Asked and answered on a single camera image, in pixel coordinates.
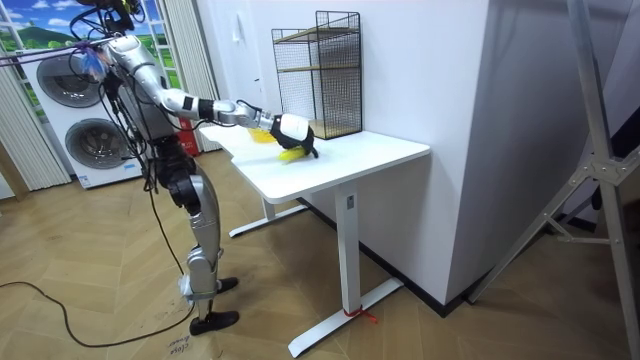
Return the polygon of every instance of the stacked washer and dryer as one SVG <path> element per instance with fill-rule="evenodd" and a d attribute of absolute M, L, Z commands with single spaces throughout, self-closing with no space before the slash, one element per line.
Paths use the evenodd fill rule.
<path fill-rule="evenodd" d="M 104 91 L 82 72 L 82 55 L 47 56 L 29 56 L 36 61 L 22 67 L 49 119 L 52 141 L 60 143 L 59 155 L 69 160 L 80 184 L 90 188 L 141 176 L 127 140 L 107 114 L 109 102 L 104 99 L 105 110 L 100 101 Z"/>

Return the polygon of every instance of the wire mesh basket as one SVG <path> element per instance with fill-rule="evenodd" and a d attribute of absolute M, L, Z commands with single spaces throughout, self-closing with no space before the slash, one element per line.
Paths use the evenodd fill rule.
<path fill-rule="evenodd" d="M 322 139 L 362 131 L 360 14 L 317 11 L 316 27 L 271 35 L 282 111 L 312 119 Z"/>

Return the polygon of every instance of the standing desk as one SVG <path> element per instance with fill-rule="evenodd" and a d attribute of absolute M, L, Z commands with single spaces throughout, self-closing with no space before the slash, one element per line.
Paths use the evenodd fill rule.
<path fill-rule="evenodd" d="M 262 197 L 264 219 L 232 230 L 231 237 L 306 209 L 300 205 L 276 214 L 273 204 L 334 189 L 343 310 L 295 338 L 289 344 L 293 357 L 353 319 L 360 309 L 368 309 L 403 285 L 400 280 L 391 278 L 360 295 L 356 181 L 362 176 L 427 156 L 431 151 L 429 146 L 363 131 L 332 140 L 315 139 L 319 158 L 310 155 L 285 163 L 277 158 L 283 150 L 277 143 L 256 143 L 240 126 L 212 126 L 202 128 L 200 132 L 207 139 L 218 142 L 231 155 L 231 163 Z"/>

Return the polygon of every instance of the desk leg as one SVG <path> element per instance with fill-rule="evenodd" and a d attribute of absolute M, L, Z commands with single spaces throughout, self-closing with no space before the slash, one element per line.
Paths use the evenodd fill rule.
<path fill-rule="evenodd" d="M 366 310 L 403 285 L 400 280 L 391 278 L 360 297 L 358 196 L 355 181 L 337 185 L 335 200 L 343 309 L 295 338 L 289 344 L 289 352 L 294 358 L 354 318 L 346 313 L 353 314 L 360 307 Z"/>
<path fill-rule="evenodd" d="M 237 229 L 233 229 L 229 231 L 229 236 L 236 237 L 248 231 L 257 230 L 271 222 L 274 222 L 276 220 L 280 220 L 287 216 L 297 214 L 301 211 L 307 210 L 307 207 L 304 205 L 298 205 L 298 206 L 292 207 L 291 209 L 287 209 L 285 211 L 276 213 L 276 210 L 273 207 L 273 205 L 269 204 L 265 199 L 262 199 L 262 210 L 264 211 L 264 219 L 260 219 L 258 221 L 252 222 L 251 224 L 243 225 Z"/>

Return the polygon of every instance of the red tag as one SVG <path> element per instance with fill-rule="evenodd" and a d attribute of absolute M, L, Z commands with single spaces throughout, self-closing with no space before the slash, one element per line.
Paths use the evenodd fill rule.
<path fill-rule="evenodd" d="M 369 318 L 369 320 L 371 320 L 372 323 L 377 324 L 378 323 L 378 319 L 373 316 L 373 314 L 371 314 L 370 312 L 368 312 L 367 310 L 363 310 L 362 309 L 362 305 L 360 305 L 360 309 L 352 312 L 352 313 L 348 313 L 347 310 L 342 309 L 342 311 L 344 311 L 344 314 L 348 317 L 354 317 L 354 316 L 358 316 L 360 314 L 366 316 Z"/>

